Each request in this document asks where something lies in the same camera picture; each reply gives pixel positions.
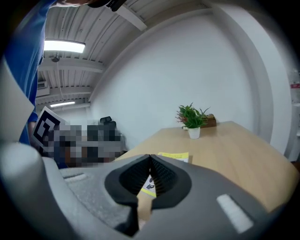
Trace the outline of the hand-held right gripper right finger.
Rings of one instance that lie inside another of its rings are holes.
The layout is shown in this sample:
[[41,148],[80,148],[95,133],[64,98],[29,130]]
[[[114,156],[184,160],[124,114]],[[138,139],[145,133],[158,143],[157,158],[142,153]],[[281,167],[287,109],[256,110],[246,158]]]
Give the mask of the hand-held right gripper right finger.
[[140,240],[260,240],[283,207],[261,203],[218,172],[151,155],[156,188],[151,215]]

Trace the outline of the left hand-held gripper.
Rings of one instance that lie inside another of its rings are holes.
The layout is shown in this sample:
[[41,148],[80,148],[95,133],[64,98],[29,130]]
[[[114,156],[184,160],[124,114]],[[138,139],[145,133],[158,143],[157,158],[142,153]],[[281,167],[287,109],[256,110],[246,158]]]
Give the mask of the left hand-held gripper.
[[34,126],[32,139],[44,152],[53,151],[54,131],[66,124],[64,119],[45,106]]

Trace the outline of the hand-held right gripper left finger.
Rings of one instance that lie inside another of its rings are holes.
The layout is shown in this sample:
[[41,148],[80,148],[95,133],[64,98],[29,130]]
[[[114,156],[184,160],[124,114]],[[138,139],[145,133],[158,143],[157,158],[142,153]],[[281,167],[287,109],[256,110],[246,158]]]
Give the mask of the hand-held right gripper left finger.
[[149,174],[149,155],[59,170],[57,202],[71,236],[140,237],[137,195]]

